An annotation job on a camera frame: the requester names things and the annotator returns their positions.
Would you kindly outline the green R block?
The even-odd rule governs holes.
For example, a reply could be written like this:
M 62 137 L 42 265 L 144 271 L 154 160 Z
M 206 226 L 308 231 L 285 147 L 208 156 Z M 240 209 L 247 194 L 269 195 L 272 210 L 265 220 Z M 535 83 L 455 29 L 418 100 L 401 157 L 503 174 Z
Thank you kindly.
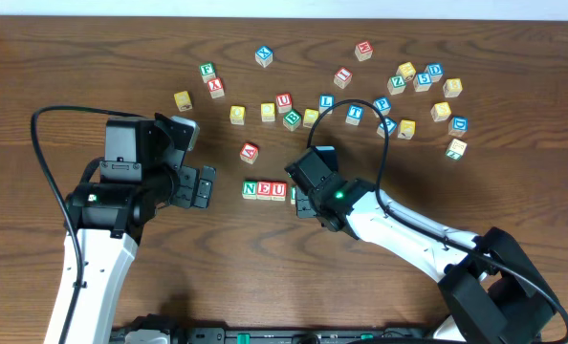
M 296 204 L 296 186 L 295 185 L 291 185 L 291 199 L 290 202 L 291 204 Z

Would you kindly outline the green N block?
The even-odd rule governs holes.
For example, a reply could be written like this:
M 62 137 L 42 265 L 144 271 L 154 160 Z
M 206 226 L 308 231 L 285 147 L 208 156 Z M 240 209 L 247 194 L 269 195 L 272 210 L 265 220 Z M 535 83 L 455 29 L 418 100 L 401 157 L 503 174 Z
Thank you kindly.
M 244 181 L 242 186 L 242 197 L 244 199 L 256 200 L 257 199 L 257 186 L 258 182 Z

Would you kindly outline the red E block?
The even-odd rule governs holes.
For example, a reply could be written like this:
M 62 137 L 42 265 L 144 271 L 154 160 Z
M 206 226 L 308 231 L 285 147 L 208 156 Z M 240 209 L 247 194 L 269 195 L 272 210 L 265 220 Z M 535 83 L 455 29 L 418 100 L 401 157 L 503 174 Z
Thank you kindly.
M 256 198 L 258 200 L 270 200 L 272 198 L 272 186 L 271 182 L 258 182 Z

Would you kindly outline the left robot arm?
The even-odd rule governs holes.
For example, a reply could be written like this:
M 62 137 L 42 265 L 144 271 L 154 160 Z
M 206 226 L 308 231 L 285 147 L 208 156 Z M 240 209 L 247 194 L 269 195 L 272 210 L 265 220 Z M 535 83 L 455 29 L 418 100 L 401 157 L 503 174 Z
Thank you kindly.
M 58 196 L 64 263 L 48 343 L 176 342 L 172 326 L 112 332 L 120 291 L 144 226 L 159 209 L 208 207 L 216 171 L 184 164 L 199 136 L 187 118 L 110 112 L 103 156 L 87 164 L 75 190 Z

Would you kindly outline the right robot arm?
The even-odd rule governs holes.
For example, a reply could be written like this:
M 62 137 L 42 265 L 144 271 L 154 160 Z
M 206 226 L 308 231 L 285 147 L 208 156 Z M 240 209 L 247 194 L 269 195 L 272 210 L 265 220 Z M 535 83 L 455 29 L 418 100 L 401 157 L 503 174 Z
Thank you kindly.
M 285 168 L 327 229 L 383 247 L 434 280 L 450 315 L 432 340 L 532 343 L 558 301 L 519 243 L 493 227 L 484 235 L 439 224 L 395 202 L 375 184 L 345 180 L 332 147 L 308 148 Z

